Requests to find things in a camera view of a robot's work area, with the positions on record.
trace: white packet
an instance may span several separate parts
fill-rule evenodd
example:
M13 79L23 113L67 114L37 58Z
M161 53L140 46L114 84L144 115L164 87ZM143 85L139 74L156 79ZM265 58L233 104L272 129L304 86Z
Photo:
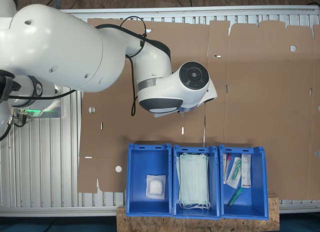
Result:
M147 175L145 196L147 198L165 199L166 176Z
M232 188L237 189L240 178L241 178L241 158L235 157L232 168L231 168L231 172L229 174L229 177L226 183Z
M243 154L241 159L241 187L251 188L251 154Z

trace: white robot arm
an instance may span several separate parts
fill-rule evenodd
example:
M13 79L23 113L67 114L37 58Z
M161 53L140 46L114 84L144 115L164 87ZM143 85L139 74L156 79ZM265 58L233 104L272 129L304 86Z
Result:
M25 7L11 17L0 13L0 129L9 121L12 106L43 111L52 102L9 95L51 97L54 84L102 91L117 80L126 55L135 55L144 39L115 25L93 28L43 5ZM201 64L187 62L172 73L170 50L161 42L145 39L131 59L138 102L157 116L189 111L217 97ZM1 84L7 80L15 86Z

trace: face mask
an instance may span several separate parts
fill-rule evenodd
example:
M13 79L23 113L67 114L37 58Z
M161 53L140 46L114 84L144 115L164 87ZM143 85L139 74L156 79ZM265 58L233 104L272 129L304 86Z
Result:
M209 209L208 156L206 154L184 153L178 158L178 161L180 206L182 208Z

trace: brown cardboard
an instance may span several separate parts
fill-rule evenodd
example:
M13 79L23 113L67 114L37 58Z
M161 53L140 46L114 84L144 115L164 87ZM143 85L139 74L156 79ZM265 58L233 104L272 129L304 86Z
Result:
M229 36L228 29L229 22L210 23L208 70L218 98L206 104L206 145L263 146L269 190L320 199L319 27L315 39L309 27L278 21L235 24Z
M88 22L97 26L121 20ZM206 146L265 148L268 188L281 199L320 199L320 26L313 28L314 39L311 28L286 28L279 21L263 21L258 28L235 24L230 35L228 21L211 21L210 26L146 22L146 26L152 29L148 38L171 49L173 71L187 61L206 66L218 98L184 113L184 118L172 114L155 119L137 104L132 118L127 61L110 88L84 95L79 192L97 192L97 179L102 191L122 192L129 143L199 146L205 120ZM143 33L140 22L127 21L124 27ZM94 114L89 107L95 107ZM121 173L116 173L117 165Z
M92 26L105 23L119 25L121 20L88 20ZM209 26L146 22L149 39L163 42L171 50L172 71L187 61L207 66ZM138 21L126 21L123 27L136 33L144 32ZM205 107L191 112L154 118L152 113L133 103L131 66L126 60L119 79L99 93L85 93L82 102L82 124L78 192L97 193L97 179L102 191L123 192L127 182L128 144L186 144L202 146ZM116 172L116 166L122 172Z

